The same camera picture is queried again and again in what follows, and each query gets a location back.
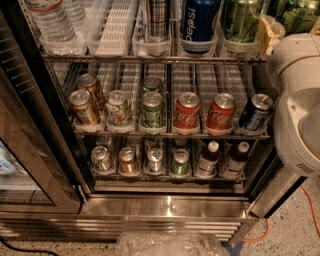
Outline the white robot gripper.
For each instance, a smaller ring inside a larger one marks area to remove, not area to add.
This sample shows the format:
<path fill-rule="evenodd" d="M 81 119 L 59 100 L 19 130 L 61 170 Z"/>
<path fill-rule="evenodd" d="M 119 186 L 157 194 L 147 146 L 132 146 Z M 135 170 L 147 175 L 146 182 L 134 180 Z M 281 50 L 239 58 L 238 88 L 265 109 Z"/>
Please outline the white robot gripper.
<path fill-rule="evenodd" d="M 320 20 L 310 33 L 284 38 L 285 28 L 274 17 L 262 14 L 259 18 L 259 57 L 271 54 L 266 71 L 279 91 L 280 103 L 317 104 L 320 100 Z"/>

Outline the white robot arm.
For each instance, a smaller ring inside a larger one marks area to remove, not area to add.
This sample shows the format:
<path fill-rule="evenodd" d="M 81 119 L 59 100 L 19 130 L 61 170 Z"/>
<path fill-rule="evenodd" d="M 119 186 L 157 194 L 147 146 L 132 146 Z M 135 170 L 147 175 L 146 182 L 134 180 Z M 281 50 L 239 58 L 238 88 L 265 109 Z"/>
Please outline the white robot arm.
<path fill-rule="evenodd" d="M 301 176 L 320 174 L 320 37 L 287 36 L 273 17 L 258 23 L 259 55 L 266 59 L 272 87 L 279 91 L 274 139 L 284 165 Z"/>

